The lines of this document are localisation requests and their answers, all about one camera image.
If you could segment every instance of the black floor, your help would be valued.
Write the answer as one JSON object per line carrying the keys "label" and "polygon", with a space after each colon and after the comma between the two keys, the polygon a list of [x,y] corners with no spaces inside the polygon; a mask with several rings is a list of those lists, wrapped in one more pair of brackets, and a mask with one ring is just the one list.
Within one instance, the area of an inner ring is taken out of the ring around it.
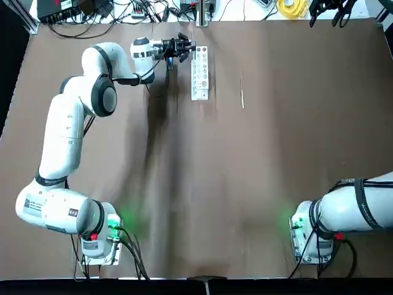
{"label": "black floor", "polygon": [[14,94],[19,70],[23,57],[25,56],[29,34],[22,25],[19,16],[0,1],[0,28],[1,40],[6,46],[0,46],[0,57],[2,57],[2,79],[0,81],[0,136],[4,127],[4,122],[9,110],[9,105]]}

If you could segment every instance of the cable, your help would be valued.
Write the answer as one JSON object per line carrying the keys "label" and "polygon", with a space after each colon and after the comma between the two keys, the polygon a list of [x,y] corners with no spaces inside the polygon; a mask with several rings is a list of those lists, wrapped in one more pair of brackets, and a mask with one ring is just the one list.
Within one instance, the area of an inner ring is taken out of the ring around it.
{"label": "cable", "polygon": [[[76,246],[76,248],[75,248],[75,243],[74,243],[74,237],[72,236],[72,235],[70,235],[71,236],[71,241],[72,241],[72,248],[73,248],[73,250],[74,250],[74,254],[75,254],[75,265],[74,265],[74,281],[82,281],[82,280],[77,280],[76,279],[76,265],[77,265],[77,263],[79,263],[80,261],[79,261],[79,257],[78,257],[78,249],[79,249],[79,239],[78,239],[78,241],[77,241],[77,246]],[[86,277],[86,279],[89,279],[90,278],[90,276],[89,276],[89,273],[88,273],[88,268],[86,268],[86,265],[85,265],[85,270],[83,271],[82,270],[82,272],[83,272],[83,274],[84,274],[84,276]]]}
{"label": "cable", "polygon": [[352,278],[357,267],[357,252],[355,246],[349,240],[342,240],[341,242],[347,244],[352,251],[352,265],[346,276],[346,278]]}
{"label": "cable", "polygon": [[[93,18],[93,16],[94,16],[94,19],[92,20],[92,23],[90,24],[90,26],[89,26],[85,31],[83,31],[83,32],[81,32],[81,33],[79,33],[79,34],[76,34],[76,35],[67,35],[67,34],[59,33],[59,32],[57,32],[57,31],[53,28],[53,24],[49,24],[48,27],[49,27],[49,29],[50,29],[53,33],[55,33],[55,34],[58,35],[59,37],[63,37],[63,38],[67,38],[67,39],[82,39],[82,40],[83,40],[83,39],[93,39],[93,38],[97,38],[97,37],[104,36],[104,35],[105,35],[106,33],[108,33],[117,23],[125,23],[125,22],[123,22],[123,19],[131,15],[131,14],[126,14],[126,15],[125,15],[125,12],[126,12],[126,10],[129,8],[129,6],[131,6],[131,5],[134,4],[134,0],[131,0],[128,4],[119,4],[119,3],[116,3],[116,2],[112,2],[112,3],[117,4],[117,5],[124,5],[124,6],[126,6],[126,7],[125,7],[125,9],[123,10],[123,12],[119,15],[118,18],[115,18],[114,13],[113,13],[113,14],[112,14],[112,13],[109,13],[109,14],[112,16],[112,18],[113,18],[113,20],[110,22],[110,24],[111,24],[110,27],[108,27],[108,29],[105,30],[104,32],[99,33],[99,34],[97,34],[97,35],[82,37],[83,34],[86,34],[88,31],[90,31],[91,28],[93,27],[93,25],[97,23],[97,22],[96,22],[97,11],[98,11],[101,7],[104,7],[103,4],[101,4],[101,5],[96,9],[96,11],[95,11],[93,14],[91,14],[89,17],[87,17],[86,15],[84,15],[84,16],[82,17],[82,21],[81,21],[80,23],[77,23],[77,22],[73,19],[73,17],[71,17],[73,23],[70,23],[70,24],[73,24],[73,25],[78,24],[78,25],[79,25],[79,24],[84,24],[84,23],[88,22],[88,21],[91,20],[91,19]],[[136,22],[136,23],[126,23],[126,24],[129,24],[129,25],[137,25],[137,24],[143,22],[143,21],[146,20],[146,19],[147,19],[147,18],[144,18],[144,19],[142,19],[142,20],[139,21],[139,22]]]}
{"label": "cable", "polygon": [[246,0],[243,2],[243,21],[246,20]]}
{"label": "cable", "polygon": [[317,237],[317,250],[318,250],[318,265],[317,265],[317,278],[319,278],[322,269],[322,257],[321,249],[319,247],[319,236],[318,236],[319,224],[317,223],[316,237]]}
{"label": "cable", "polygon": [[224,13],[225,13],[225,11],[226,11],[226,9],[227,9],[227,7],[228,7],[228,4],[231,3],[231,2],[232,2],[232,0],[229,0],[228,3],[227,3],[227,5],[225,5],[224,11],[222,12],[222,15],[221,15],[221,17],[220,17],[220,19],[219,19],[219,22],[221,22],[221,18],[224,16]]}
{"label": "cable", "polygon": [[86,124],[86,127],[84,129],[84,136],[86,135],[86,133],[88,132],[88,130],[90,129],[91,125],[93,125],[94,119],[96,118],[96,116],[91,116]]}
{"label": "cable", "polygon": [[269,13],[262,20],[267,20],[272,15],[277,14],[277,12],[278,12],[277,2],[278,2],[278,0],[276,0],[276,2],[274,3],[274,6],[270,9]]}
{"label": "cable", "polygon": [[308,246],[308,244],[309,244],[309,241],[311,241],[311,237],[313,236],[314,232],[315,232],[316,229],[317,229],[318,221],[319,221],[319,218],[320,218],[320,217],[321,217],[321,214],[319,213],[319,216],[318,216],[318,219],[317,219],[317,221],[316,221],[316,224],[315,224],[315,226],[313,227],[313,230],[311,231],[310,235],[308,236],[308,239],[307,239],[307,241],[306,241],[306,244],[305,244],[305,247],[304,247],[304,249],[303,249],[302,255],[300,256],[299,261],[297,262],[297,264],[296,264],[294,270],[293,270],[292,273],[288,276],[288,278],[292,278],[292,277],[293,277],[293,275],[295,274],[296,270],[299,268],[300,264],[302,263],[303,256],[304,256],[305,253],[306,253],[306,249],[307,249],[307,246]]}
{"label": "cable", "polygon": [[144,269],[144,266],[141,265],[141,261],[139,261],[137,255],[135,254],[134,249],[129,244],[127,244],[127,242],[125,242],[123,240],[120,240],[120,242],[130,251],[131,255],[133,256],[134,263],[136,264],[136,273],[137,273],[138,278],[139,279],[141,278],[140,274],[138,274],[138,269],[139,269],[140,273],[145,278],[145,280],[150,280],[150,278],[146,274],[146,270]]}

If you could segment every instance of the black joint cap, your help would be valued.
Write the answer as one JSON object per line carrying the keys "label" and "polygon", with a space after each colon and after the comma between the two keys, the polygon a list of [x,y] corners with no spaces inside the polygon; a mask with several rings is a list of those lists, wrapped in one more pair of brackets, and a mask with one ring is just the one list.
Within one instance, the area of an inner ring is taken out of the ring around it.
{"label": "black joint cap", "polygon": [[144,38],[137,38],[134,41],[134,45],[144,45],[144,44],[148,44],[149,42],[150,41],[146,37],[144,37]]}
{"label": "black joint cap", "polygon": [[181,56],[179,56],[179,62],[182,63],[182,62],[185,61],[188,57],[189,57],[188,52],[187,52],[187,53],[183,53]]}
{"label": "black joint cap", "polygon": [[181,40],[188,40],[189,38],[185,35],[179,32],[179,34],[177,34],[178,38]]}

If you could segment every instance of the white desk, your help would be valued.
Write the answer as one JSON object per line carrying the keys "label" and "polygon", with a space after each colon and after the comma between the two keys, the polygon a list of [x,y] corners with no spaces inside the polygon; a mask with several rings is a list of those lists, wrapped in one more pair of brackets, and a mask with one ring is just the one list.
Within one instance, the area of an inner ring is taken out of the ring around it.
{"label": "white desk", "polygon": [[[180,7],[180,0],[173,0],[175,4]],[[168,0],[170,6],[173,5],[172,0]],[[222,13],[224,11],[225,6],[227,5],[229,0],[217,0],[217,7],[216,11],[214,12],[214,16],[212,20],[219,20],[220,17],[222,16]],[[115,2],[119,4],[128,4],[129,0],[116,0]],[[244,14],[246,15],[246,20],[261,20],[263,19],[271,10],[272,7],[267,7],[263,8],[260,4],[255,3],[253,0],[232,0],[231,3],[227,6],[227,9],[225,10],[224,16],[222,17],[221,20],[243,20],[244,15],[243,15],[243,5],[244,6]],[[117,5],[115,4],[114,7],[114,14],[115,17],[119,17],[120,14],[124,11],[126,6],[122,5]],[[157,13],[162,12],[164,10],[164,5],[160,3],[154,4],[155,10]],[[129,6],[124,13],[124,15],[131,13],[133,6]],[[37,18],[37,0],[33,0],[33,3],[30,8],[30,14],[38,20]],[[325,19],[325,20],[331,20],[334,15],[336,14],[336,10],[328,10],[327,12],[323,13],[318,17],[318,19]],[[351,18],[368,18],[369,14],[366,8],[365,0],[358,0],[352,10]],[[309,20],[310,15],[309,12],[307,12],[307,15],[305,19]],[[109,23],[113,18],[111,16],[108,16],[107,18],[103,19],[101,23]],[[187,18],[182,17],[181,20],[187,22]],[[277,14],[274,14],[269,17],[269,20],[287,20],[286,17],[281,15],[279,12]],[[139,20],[135,20],[131,18],[131,16],[126,17],[123,19],[124,22],[127,23],[136,23]],[[177,17],[175,17],[173,14],[169,14],[168,22],[176,22]]]}

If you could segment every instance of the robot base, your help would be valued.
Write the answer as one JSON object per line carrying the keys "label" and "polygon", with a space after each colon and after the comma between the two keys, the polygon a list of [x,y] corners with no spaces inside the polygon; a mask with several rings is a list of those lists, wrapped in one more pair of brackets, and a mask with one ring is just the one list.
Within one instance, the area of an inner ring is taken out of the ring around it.
{"label": "robot base", "polygon": [[98,235],[98,249],[94,253],[87,251],[84,245],[88,242],[81,239],[82,252],[86,255],[87,264],[90,266],[117,266],[120,262],[122,244],[120,243],[121,231],[111,226],[123,226],[123,221],[117,215],[115,208],[110,203],[101,203],[106,212],[104,227]]}
{"label": "robot base", "polygon": [[[304,251],[304,255],[300,264],[318,264],[318,248],[317,248],[317,235],[311,227],[309,221],[309,206],[310,201],[305,201],[301,203],[295,213],[291,218],[289,218],[289,232],[290,232],[290,242],[292,244],[292,252],[294,254],[296,263],[302,256],[307,240],[309,236],[312,235],[310,241]],[[328,263],[332,258],[333,251],[333,240],[319,239],[319,253],[321,255],[321,262],[323,264]]]}

